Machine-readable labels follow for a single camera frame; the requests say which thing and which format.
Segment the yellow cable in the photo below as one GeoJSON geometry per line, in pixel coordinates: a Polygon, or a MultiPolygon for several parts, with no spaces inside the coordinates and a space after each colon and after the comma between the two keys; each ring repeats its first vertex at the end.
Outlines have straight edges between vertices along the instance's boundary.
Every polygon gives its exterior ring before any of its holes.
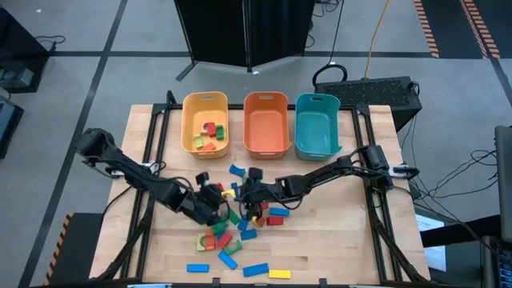
{"type": "Polygon", "coordinates": [[[375,28],[374,36],[371,38],[371,44],[370,44],[370,52],[368,52],[368,59],[366,60],[366,68],[365,68],[365,76],[364,78],[367,78],[368,74],[368,68],[370,68],[370,58],[371,58],[371,51],[374,48],[374,42],[375,37],[377,36],[378,28],[380,28],[382,19],[384,18],[384,14],[387,11],[387,7],[390,5],[391,0],[387,0],[386,4],[384,5],[384,10],[382,11],[381,18],[378,20],[377,28],[375,28]]]}

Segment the yellow bin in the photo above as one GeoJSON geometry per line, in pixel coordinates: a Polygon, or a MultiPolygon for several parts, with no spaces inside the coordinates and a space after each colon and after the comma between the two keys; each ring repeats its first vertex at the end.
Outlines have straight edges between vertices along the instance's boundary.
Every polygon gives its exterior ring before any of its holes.
{"type": "Polygon", "coordinates": [[[183,101],[182,147],[197,159],[213,159],[226,155],[229,142],[227,96],[223,92],[200,92],[186,96],[183,101]],[[203,145],[215,145],[215,150],[200,151],[195,147],[194,136],[201,134],[201,125],[213,122],[224,127],[224,140],[202,136],[203,145]]]}

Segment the teal bin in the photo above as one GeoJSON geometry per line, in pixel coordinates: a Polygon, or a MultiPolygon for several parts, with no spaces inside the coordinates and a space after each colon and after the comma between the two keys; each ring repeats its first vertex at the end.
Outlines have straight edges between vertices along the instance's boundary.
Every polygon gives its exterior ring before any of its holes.
{"type": "Polygon", "coordinates": [[[338,110],[327,94],[302,94],[295,103],[295,153],[302,160],[325,161],[340,151],[338,110]]]}

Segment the desk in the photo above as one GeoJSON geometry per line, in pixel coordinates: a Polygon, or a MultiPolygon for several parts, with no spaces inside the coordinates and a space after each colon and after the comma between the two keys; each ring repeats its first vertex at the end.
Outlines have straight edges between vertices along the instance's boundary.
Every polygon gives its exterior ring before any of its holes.
{"type": "MultiPolygon", "coordinates": [[[[381,145],[390,165],[402,162],[402,156],[394,131],[393,119],[388,106],[371,106],[371,119],[377,144],[381,145]]],[[[122,150],[140,162],[146,144],[150,123],[151,106],[132,106],[126,126],[122,150]]],[[[294,139],[294,111],[289,111],[290,139],[294,139]]],[[[224,158],[196,160],[180,145],[181,110],[170,112],[170,123],[166,136],[163,161],[167,162],[161,176],[183,176],[194,179],[195,175],[208,171],[212,182],[221,182],[224,187],[240,178],[229,174],[230,164],[240,167],[263,168],[263,181],[288,174],[305,174],[324,162],[306,162],[295,156],[293,148],[279,160],[255,160],[249,157],[242,140],[243,111],[230,110],[230,149],[224,158]]],[[[162,117],[156,131],[159,131],[162,117]]],[[[339,142],[341,154],[355,149],[356,139],[350,112],[339,112],[339,142]]],[[[363,140],[367,142],[364,122],[363,140]]],[[[158,140],[154,140],[152,156],[156,155],[158,140]]],[[[405,180],[396,181],[396,186],[408,188],[405,180]]],[[[110,200],[126,188],[124,180],[115,180],[110,191],[110,200]]],[[[135,192],[119,199],[105,216],[98,240],[90,276],[98,276],[117,255],[126,241],[135,192]]],[[[396,243],[418,272],[430,278],[426,265],[418,224],[414,215],[411,197],[400,190],[388,193],[390,216],[396,243]]],[[[232,205],[235,211],[238,206],[232,205]]],[[[231,225],[234,239],[239,238],[236,227],[231,225]]],[[[144,271],[144,282],[211,282],[219,277],[221,283],[286,283],[318,284],[319,278],[327,278],[329,284],[378,284],[378,273],[374,260],[370,224],[366,211],[362,180],[344,177],[315,188],[302,206],[291,211],[284,226],[265,226],[258,229],[258,237],[243,242],[243,250],[233,254],[238,263],[236,270],[221,262],[218,250],[196,251],[197,234],[204,228],[183,214],[175,214],[161,205],[154,209],[150,244],[144,271]],[[268,262],[271,269],[292,270],[292,279],[268,279],[266,274],[244,278],[242,268],[268,262]],[[209,263],[207,274],[189,274],[187,263],[209,263]]],[[[388,249],[382,242],[388,279],[393,278],[388,249]]],[[[135,272],[138,247],[132,253],[129,276],[135,272]]]]}

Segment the wooden table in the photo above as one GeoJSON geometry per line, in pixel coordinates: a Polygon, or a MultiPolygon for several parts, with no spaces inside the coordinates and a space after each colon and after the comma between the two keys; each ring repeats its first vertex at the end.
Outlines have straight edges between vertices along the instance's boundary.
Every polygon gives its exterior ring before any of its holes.
{"type": "MultiPolygon", "coordinates": [[[[386,153],[390,165],[402,162],[393,119],[388,106],[370,108],[374,135],[386,153]]],[[[135,161],[142,161],[147,129],[150,122],[151,106],[131,107],[126,126],[122,150],[135,161]]],[[[294,139],[294,111],[289,111],[290,139],[294,139]]],[[[157,124],[152,157],[156,155],[157,124]]],[[[194,183],[196,174],[210,173],[210,180],[221,182],[227,187],[232,182],[241,184],[241,179],[229,174],[230,164],[240,167],[260,167],[265,182],[274,182],[276,177],[289,174],[305,174],[325,162],[306,162],[295,156],[293,145],[286,156],[279,160],[255,160],[249,157],[242,140],[242,110],[230,110],[229,152],[224,158],[196,160],[180,145],[181,110],[170,112],[163,161],[167,162],[161,176],[184,176],[194,183]]],[[[342,151],[348,154],[356,148],[354,126],[350,112],[339,112],[339,142],[342,151]]],[[[363,139],[367,142],[364,120],[363,139]]],[[[395,180],[396,186],[409,188],[405,180],[395,180]]],[[[110,191],[110,200],[126,188],[124,180],[115,180],[110,191]]],[[[114,259],[126,241],[135,192],[119,199],[108,211],[98,240],[90,276],[98,276],[114,259]]],[[[430,278],[423,252],[418,224],[414,215],[411,197],[401,190],[388,193],[390,216],[396,243],[418,272],[430,278]]],[[[234,240],[239,231],[231,225],[234,240]]],[[[378,273],[374,260],[374,246],[371,240],[370,223],[366,211],[366,200],[362,180],[344,177],[315,188],[305,197],[302,206],[291,211],[284,226],[265,226],[258,229],[258,237],[244,241],[243,249],[233,254],[238,263],[236,270],[230,270],[218,259],[218,250],[196,251],[197,234],[204,227],[196,224],[183,214],[175,214],[157,204],[150,235],[150,244],[144,271],[145,282],[211,282],[220,277],[221,283],[304,283],[318,284],[319,278],[327,278],[329,284],[378,284],[378,273]],[[290,280],[269,279],[266,274],[244,278],[242,268],[268,262],[271,269],[291,270],[290,280]],[[189,274],[187,263],[209,263],[207,274],[189,274]]],[[[382,242],[388,279],[393,279],[389,253],[382,242]]],[[[134,248],[129,276],[135,274],[138,247],[134,248]]]]}

